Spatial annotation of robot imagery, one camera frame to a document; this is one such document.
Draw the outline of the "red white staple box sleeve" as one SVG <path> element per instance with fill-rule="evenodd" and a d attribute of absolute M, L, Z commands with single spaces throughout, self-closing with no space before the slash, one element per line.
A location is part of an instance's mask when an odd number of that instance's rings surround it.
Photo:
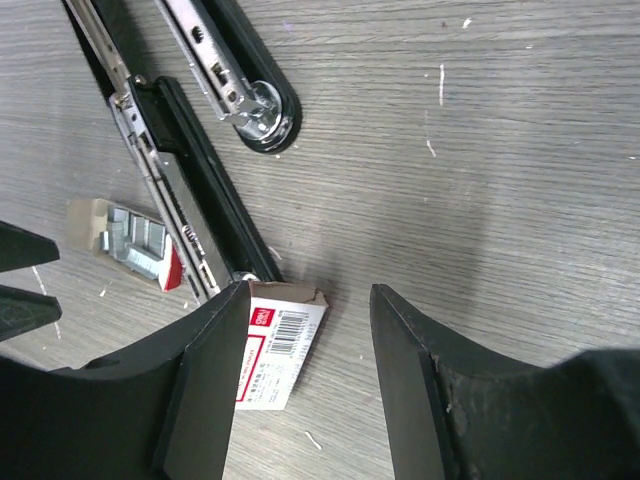
<path fill-rule="evenodd" d="M 248 336 L 235 406 L 285 408 L 328 309 L 316 287 L 282 282 L 249 283 Z"/>

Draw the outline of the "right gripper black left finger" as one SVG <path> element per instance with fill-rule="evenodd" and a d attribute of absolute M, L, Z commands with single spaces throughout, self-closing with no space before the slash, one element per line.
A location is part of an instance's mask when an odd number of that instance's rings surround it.
<path fill-rule="evenodd" d="M 247 340 L 239 282 L 79 369 L 1 361 L 5 479 L 218 479 Z"/>

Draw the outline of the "black stapler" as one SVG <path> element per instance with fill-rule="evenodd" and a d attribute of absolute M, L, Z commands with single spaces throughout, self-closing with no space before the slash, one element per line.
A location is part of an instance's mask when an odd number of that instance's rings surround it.
<path fill-rule="evenodd" d="M 205 302 L 241 280 L 280 281 L 179 81 L 145 59 L 146 42 L 127 4 L 68 1 L 64 7 L 196 299 Z"/>
<path fill-rule="evenodd" d="M 236 1 L 156 3 L 216 118 L 277 155 L 300 131 L 299 98 Z"/>

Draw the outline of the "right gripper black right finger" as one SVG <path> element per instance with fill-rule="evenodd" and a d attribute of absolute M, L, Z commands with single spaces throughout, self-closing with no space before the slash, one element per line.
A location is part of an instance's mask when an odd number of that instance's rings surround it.
<path fill-rule="evenodd" d="M 549 367 L 499 354 L 392 288 L 370 323 L 398 479 L 635 479 L 639 354 L 587 350 Z"/>

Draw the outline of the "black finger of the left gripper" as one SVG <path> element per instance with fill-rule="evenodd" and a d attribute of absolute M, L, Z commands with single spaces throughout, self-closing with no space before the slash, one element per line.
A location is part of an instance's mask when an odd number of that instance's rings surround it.
<path fill-rule="evenodd" d="M 1 341 L 59 320 L 62 310 L 55 297 L 1 286 Z"/>
<path fill-rule="evenodd" d="M 28 268 L 60 259 L 56 243 L 7 222 L 1 222 L 0 268 L 2 272 Z"/>

